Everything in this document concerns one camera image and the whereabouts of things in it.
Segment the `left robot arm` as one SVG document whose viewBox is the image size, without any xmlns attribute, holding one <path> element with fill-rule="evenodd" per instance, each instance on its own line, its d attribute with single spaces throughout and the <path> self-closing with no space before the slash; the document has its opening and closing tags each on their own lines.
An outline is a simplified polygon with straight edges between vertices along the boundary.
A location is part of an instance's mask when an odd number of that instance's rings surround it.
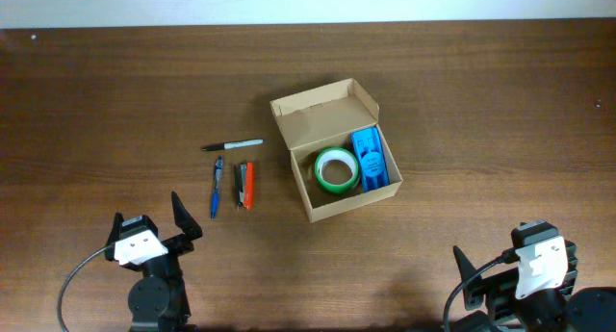
<svg viewBox="0 0 616 332">
<path fill-rule="evenodd" d="M 176 192 L 171 194 L 175 225 L 181 232 L 166 240 L 147 215 L 126 220 L 116 213 L 104 250 L 105 258 L 139 272 L 142 279 L 132 287 L 127 304 L 132 331 L 196 331 L 184 274 L 179 258 L 194 251 L 193 241 L 203 236 L 199 224 L 184 207 Z"/>
</svg>

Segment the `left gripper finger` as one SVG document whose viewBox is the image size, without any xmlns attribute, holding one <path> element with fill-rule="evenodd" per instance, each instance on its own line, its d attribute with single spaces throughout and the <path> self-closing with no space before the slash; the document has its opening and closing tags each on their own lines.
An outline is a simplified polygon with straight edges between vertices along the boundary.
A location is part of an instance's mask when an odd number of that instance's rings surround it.
<svg viewBox="0 0 616 332">
<path fill-rule="evenodd" d="M 171 204 L 175 225 L 182 230 L 189 240 L 201 238 L 203 236 L 202 228 L 185 208 L 176 192 L 171 193 Z"/>
<path fill-rule="evenodd" d="M 122 213 L 116 212 L 114 216 L 114 220 L 113 220 L 112 229 L 107 239 L 107 246 L 111 246 L 119 240 L 123 222 L 124 222 L 124 218 L 123 218 Z"/>
</svg>

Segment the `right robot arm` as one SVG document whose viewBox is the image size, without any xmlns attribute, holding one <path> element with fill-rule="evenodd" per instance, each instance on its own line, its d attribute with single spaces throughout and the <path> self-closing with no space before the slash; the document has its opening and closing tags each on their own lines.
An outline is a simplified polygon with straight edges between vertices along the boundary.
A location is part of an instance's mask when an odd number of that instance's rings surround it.
<svg viewBox="0 0 616 332">
<path fill-rule="evenodd" d="M 443 313 L 445 331 L 613 331 L 615 289 L 574 291 L 577 246 L 544 220 L 511 232 L 512 246 L 480 268 L 453 249 L 461 282 Z"/>
</svg>

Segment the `green tape roll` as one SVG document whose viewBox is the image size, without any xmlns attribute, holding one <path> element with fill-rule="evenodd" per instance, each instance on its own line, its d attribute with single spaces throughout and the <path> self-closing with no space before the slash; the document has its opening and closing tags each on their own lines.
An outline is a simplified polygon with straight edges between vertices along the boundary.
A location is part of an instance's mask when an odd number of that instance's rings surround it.
<svg viewBox="0 0 616 332">
<path fill-rule="evenodd" d="M 330 183 L 324 178 L 325 167 L 333 161 L 339 161 L 346 165 L 351 172 L 351 177 L 344 183 Z M 342 147 L 329 147 L 323 150 L 315 160 L 315 174 L 320 186 L 327 192 L 343 194 L 355 187 L 359 180 L 359 163 L 356 157 Z"/>
</svg>

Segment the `blue plastic case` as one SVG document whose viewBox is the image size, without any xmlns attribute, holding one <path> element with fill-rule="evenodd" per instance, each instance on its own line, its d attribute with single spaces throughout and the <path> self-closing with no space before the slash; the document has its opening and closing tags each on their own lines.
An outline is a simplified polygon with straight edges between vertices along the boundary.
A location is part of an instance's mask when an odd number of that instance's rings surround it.
<svg viewBox="0 0 616 332">
<path fill-rule="evenodd" d="M 390 180 L 378 130 L 370 127 L 354 132 L 351 134 L 351 142 L 360 166 L 364 192 L 388 186 Z"/>
</svg>

